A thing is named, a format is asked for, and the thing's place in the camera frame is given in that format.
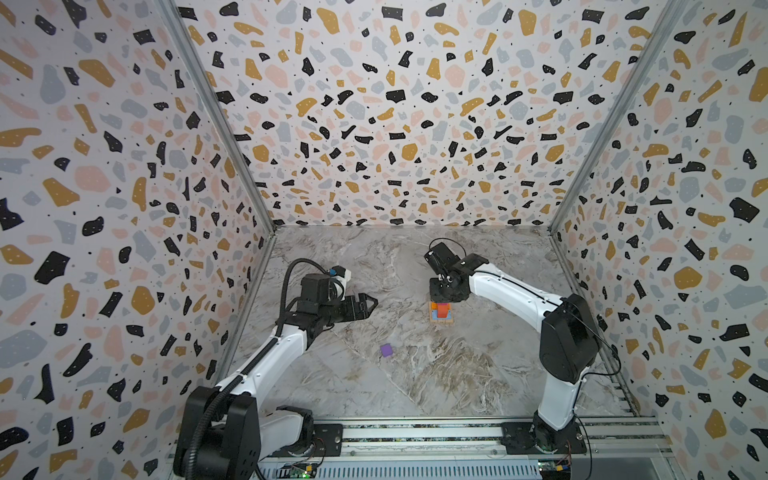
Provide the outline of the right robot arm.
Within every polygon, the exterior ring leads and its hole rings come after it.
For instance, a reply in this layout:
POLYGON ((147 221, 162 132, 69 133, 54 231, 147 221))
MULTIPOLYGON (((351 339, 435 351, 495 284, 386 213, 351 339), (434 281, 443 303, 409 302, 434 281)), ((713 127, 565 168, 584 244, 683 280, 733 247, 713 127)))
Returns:
POLYGON ((478 297, 523 321, 536 334, 543 393, 530 422, 505 429, 502 443, 507 451, 583 452, 586 445, 575 408, 600 351, 600 335, 586 300, 575 293, 563 296, 534 287, 479 254, 456 254, 444 238, 430 243, 424 259, 434 272, 429 280, 432 321, 450 322, 454 305, 478 297))

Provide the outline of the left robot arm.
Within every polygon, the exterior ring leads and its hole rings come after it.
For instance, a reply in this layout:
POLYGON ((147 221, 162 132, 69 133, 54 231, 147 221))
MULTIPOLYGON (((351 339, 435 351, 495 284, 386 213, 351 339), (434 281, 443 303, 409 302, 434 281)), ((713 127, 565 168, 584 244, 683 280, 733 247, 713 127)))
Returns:
POLYGON ((188 397, 173 462, 184 479, 262 477, 259 463, 282 453, 307 457, 317 448, 310 410, 280 406, 265 414, 260 405, 324 332, 338 323, 368 319, 376 298, 347 290, 350 271, 337 266, 306 275, 301 292, 280 313, 267 341, 235 372, 188 397))

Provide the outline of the orange-red block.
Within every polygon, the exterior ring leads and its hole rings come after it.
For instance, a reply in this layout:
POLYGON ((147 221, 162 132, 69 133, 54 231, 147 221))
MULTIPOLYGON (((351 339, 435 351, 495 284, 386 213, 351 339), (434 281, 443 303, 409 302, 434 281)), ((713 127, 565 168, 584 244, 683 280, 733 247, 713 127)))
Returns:
POLYGON ((434 304, 434 317, 437 320, 443 321, 451 318, 451 305, 449 303, 435 303, 434 304))

